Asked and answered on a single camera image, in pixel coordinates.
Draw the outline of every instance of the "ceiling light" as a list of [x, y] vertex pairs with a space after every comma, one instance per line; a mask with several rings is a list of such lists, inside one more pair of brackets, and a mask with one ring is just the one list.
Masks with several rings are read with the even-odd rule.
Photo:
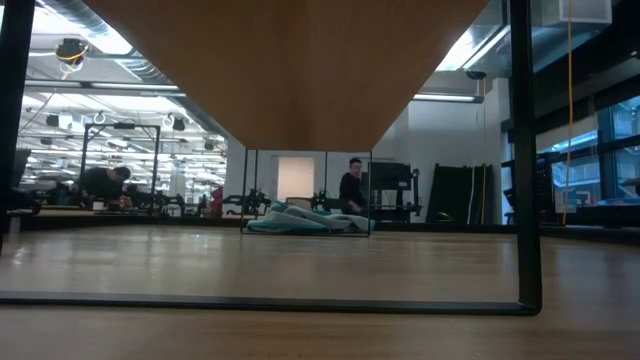
[[475, 55], [473, 55], [471, 59], [469, 59], [469, 61], [462, 65], [462, 68], [467, 70], [472, 67], [475, 63], [482, 59], [482, 57], [484, 57], [489, 52], [489, 50], [496, 46], [496, 44], [498, 44], [500, 40], [502, 40], [502, 38], [504, 38], [509, 33], [509, 31], [511, 31], [511, 25], [506, 25], [505, 27], [503, 27], [502, 30], [500, 30], [489, 42], [487, 42], [482, 48], [480, 48], [480, 50], [478, 50], [478, 52], [475, 53]]
[[61, 129], [66, 129], [66, 130], [76, 130], [74, 129], [74, 124], [73, 124], [73, 115], [69, 114], [69, 113], [61, 113], [60, 115], [58, 115], [58, 123], [59, 123], [59, 127]]
[[[82, 156], [82, 151], [76, 150], [50, 150], [50, 149], [34, 149], [31, 150], [34, 154], [47, 154], [47, 155], [67, 155], [67, 156]], [[87, 156], [122, 156], [132, 159], [141, 160], [153, 160], [153, 153], [134, 153], [124, 151], [87, 151]], [[222, 156], [218, 154], [158, 154], [158, 160], [169, 161], [173, 159], [207, 159], [207, 160], [222, 160]]]
[[151, 85], [136, 83], [93, 83], [92, 86], [98, 89], [119, 89], [119, 90], [151, 90], [151, 91], [177, 91], [175, 85]]
[[129, 143], [124, 141], [124, 140], [109, 139], [109, 140], [107, 140], [107, 143], [111, 143], [111, 144], [113, 144], [115, 146], [119, 146], [119, 147], [123, 147], [123, 148], [129, 147]]
[[110, 107], [121, 110], [154, 113], [181, 112], [183, 110], [164, 97], [95, 95], [94, 98]]
[[69, 175], [75, 175], [76, 173], [71, 170], [61, 169], [61, 170], [39, 170], [43, 174], [59, 174], [61, 172]]
[[166, 97], [187, 97], [187, 94], [180, 92], [154, 92], [154, 91], [142, 91], [141, 96], [166, 96]]
[[42, 104], [44, 104], [42, 101], [38, 101], [30, 96], [23, 96], [22, 97], [22, 107], [27, 108], [27, 107], [41, 107]]
[[43, 86], [60, 88], [79, 88], [82, 84], [78, 81], [56, 81], [56, 80], [25, 80], [25, 86]]
[[[129, 138], [129, 140], [131, 141], [140, 141], [140, 142], [155, 142], [156, 139], [155, 138], [145, 138], [145, 137], [134, 137], [134, 138]], [[187, 142], [187, 140], [185, 139], [180, 139], [180, 138], [160, 138], [160, 142], [164, 142], [164, 143], [179, 143], [179, 142]]]
[[75, 102], [77, 104], [75, 107], [78, 107], [78, 108], [80, 107], [78, 105], [81, 105], [91, 110], [109, 110], [108, 106], [101, 104], [95, 100], [92, 100], [86, 95], [64, 94], [61, 96], [64, 96], [65, 98], [67, 98], [68, 100], [71, 100], [72, 102]]
[[413, 100], [418, 101], [450, 101], [450, 102], [474, 102], [474, 96], [443, 95], [443, 94], [415, 94]]

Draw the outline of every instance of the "white wall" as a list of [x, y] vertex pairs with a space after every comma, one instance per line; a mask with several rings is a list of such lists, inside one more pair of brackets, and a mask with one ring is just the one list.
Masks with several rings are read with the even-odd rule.
[[424, 222], [436, 163], [470, 166], [473, 163], [476, 104], [412, 101], [409, 104], [409, 161], [420, 170], [419, 195], [424, 206], [412, 222]]
[[492, 90], [484, 101], [486, 119], [486, 144], [484, 159], [493, 170], [493, 220], [497, 224], [506, 224], [504, 213], [511, 209], [503, 191], [511, 188], [510, 174], [502, 171], [502, 162], [511, 160], [511, 147], [507, 135], [501, 131], [501, 123], [509, 119], [509, 81], [494, 79]]

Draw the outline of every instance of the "window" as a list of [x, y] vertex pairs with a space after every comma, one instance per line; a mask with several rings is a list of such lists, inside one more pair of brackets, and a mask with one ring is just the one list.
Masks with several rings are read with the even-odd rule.
[[[598, 144], [598, 130], [592, 130], [582, 135], [571, 138], [571, 151], [585, 149], [588, 147], [596, 146]], [[539, 154], [557, 151], [566, 152], [569, 147], [569, 141], [562, 141], [548, 148], [538, 151]]]
[[614, 139], [624, 139], [634, 135], [640, 135], [640, 96], [623, 101], [611, 107], [613, 117]]
[[637, 198], [636, 186], [625, 184], [640, 178], [640, 146], [616, 150], [616, 197]]
[[[564, 190], [567, 184], [567, 162], [552, 165], [553, 184], [556, 191]], [[585, 156], [571, 159], [569, 168], [569, 189], [582, 194], [587, 204], [601, 200], [600, 162], [598, 156]]]

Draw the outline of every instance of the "ceiling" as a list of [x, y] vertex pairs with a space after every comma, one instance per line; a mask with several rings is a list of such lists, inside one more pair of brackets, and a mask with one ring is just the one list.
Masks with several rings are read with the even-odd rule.
[[[122, 66], [121, 61], [87, 56], [81, 66], [63, 64], [54, 51], [63, 39], [69, 38], [91, 44], [73, 24], [37, 7], [27, 78], [49, 81], [65, 78], [71, 83], [81, 81], [83, 86], [99, 82], [142, 83], [138, 76]], [[97, 49], [92, 53], [101, 54]], [[197, 116], [175, 101], [174, 96], [183, 95], [126, 88], [100, 90], [28, 84], [23, 96], [18, 147], [32, 149], [32, 153], [21, 187], [48, 189], [56, 181], [77, 179], [84, 125], [91, 123], [107, 127], [90, 131], [87, 168], [127, 166], [133, 174], [129, 182], [148, 190], [153, 178], [156, 130], [140, 125], [159, 126], [158, 190], [171, 192], [171, 176], [178, 173], [186, 177], [187, 190], [182, 195], [187, 197], [208, 193], [216, 184], [224, 183], [226, 135], [209, 131], [211, 124], [208, 122], [212, 119]], [[48, 117], [50, 120], [57, 118], [58, 125], [48, 125]], [[184, 130], [174, 130], [172, 124], [181, 119]], [[137, 127], [124, 130], [110, 126], [118, 122], [135, 123]], [[205, 150], [205, 143], [212, 144], [214, 150]]]

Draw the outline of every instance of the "man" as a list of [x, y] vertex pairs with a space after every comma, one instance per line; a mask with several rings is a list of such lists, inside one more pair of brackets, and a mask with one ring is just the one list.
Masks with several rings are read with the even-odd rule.
[[340, 200], [342, 200], [342, 212], [348, 215], [365, 215], [367, 202], [362, 196], [360, 187], [360, 172], [362, 162], [358, 158], [349, 160], [349, 172], [340, 180]]
[[82, 198], [118, 199], [122, 195], [122, 183], [129, 177], [131, 170], [124, 166], [89, 169], [82, 175]]

